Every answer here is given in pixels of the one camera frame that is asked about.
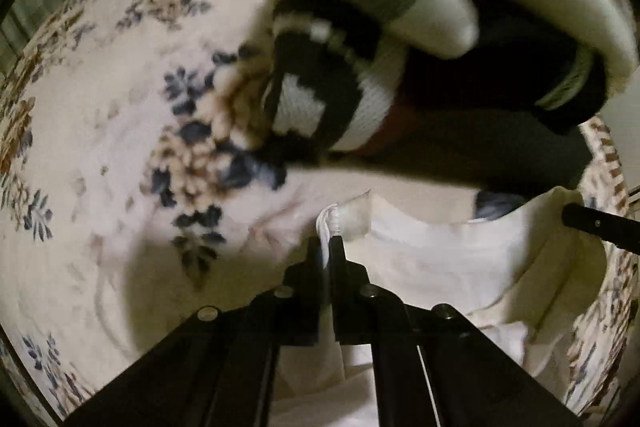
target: bolt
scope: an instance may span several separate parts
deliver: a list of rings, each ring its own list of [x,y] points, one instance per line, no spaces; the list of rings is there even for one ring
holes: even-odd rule
[[[380,293],[380,288],[375,284],[366,284],[360,288],[360,295],[363,297],[376,297]]]
[[[291,286],[278,286],[273,292],[278,299],[290,299],[293,293],[294,290]]]
[[[198,310],[198,319],[203,322],[211,322],[218,318],[218,309],[213,306],[204,306]]]
[[[431,309],[431,311],[434,312],[441,319],[452,319],[453,317],[456,316],[456,310],[453,308],[453,306],[449,304],[435,305]]]

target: blue flower pattern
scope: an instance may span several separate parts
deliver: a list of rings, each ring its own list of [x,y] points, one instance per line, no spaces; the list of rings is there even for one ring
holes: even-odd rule
[[[192,116],[196,109],[196,101],[208,90],[216,89],[216,71],[218,68],[235,64],[239,60],[249,60],[261,53],[260,49],[247,42],[240,45],[235,52],[216,50],[211,55],[213,63],[209,73],[200,76],[199,71],[188,71],[180,66],[175,72],[164,75],[164,97],[173,103],[172,111],[175,116]],[[209,124],[197,120],[186,119],[176,132],[186,145],[201,142],[211,134]],[[251,152],[239,150],[230,142],[216,144],[219,152],[232,155],[232,161],[224,175],[218,179],[222,189],[243,188],[254,179],[266,182],[273,190],[277,190],[286,177],[284,166],[274,166],[260,160]],[[174,207],[176,201],[170,190],[171,174],[168,170],[155,169],[151,176],[151,193],[159,196],[162,206]],[[197,284],[210,271],[210,263],[218,258],[215,247],[226,243],[226,238],[215,230],[222,218],[220,207],[212,204],[205,212],[195,212],[193,215],[181,214],[174,219],[174,226],[180,229],[172,244],[180,254],[182,267],[189,274],[195,269]]]
[[[62,369],[60,351],[51,333],[47,337],[47,347],[44,349],[30,335],[23,335],[22,342],[33,360],[33,368],[46,376],[47,390],[54,398],[56,409],[62,418],[66,418],[94,395],[93,391],[79,383],[75,373]]]
[[[49,228],[49,221],[53,217],[53,212],[47,207],[49,197],[45,195],[41,199],[40,194],[40,190],[36,190],[23,222],[25,230],[33,230],[33,240],[35,241],[37,236],[44,243],[45,237],[47,239],[53,238],[53,233]]]

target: black metal bar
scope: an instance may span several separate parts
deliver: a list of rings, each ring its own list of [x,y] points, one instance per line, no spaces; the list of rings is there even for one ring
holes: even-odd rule
[[[448,427],[579,427],[580,419],[452,306],[408,307]]]
[[[246,309],[192,315],[64,422],[68,427],[200,427]]]
[[[393,293],[365,285],[376,316],[371,343],[380,427],[435,427],[426,374],[404,303]]]
[[[596,235],[623,250],[640,255],[640,223],[594,208],[569,203],[562,210],[562,222],[572,229]]]
[[[317,237],[309,240],[305,261],[287,268],[282,284],[292,288],[292,297],[276,316],[277,342],[313,346],[318,341],[322,301],[322,249]]]
[[[204,427],[266,427],[279,346],[274,341],[273,291],[260,294],[247,310],[216,384]]]
[[[335,340],[343,346],[370,344],[373,331],[370,317],[356,300],[358,288],[369,283],[367,269],[347,261],[339,236],[329,240],[329,274]]]

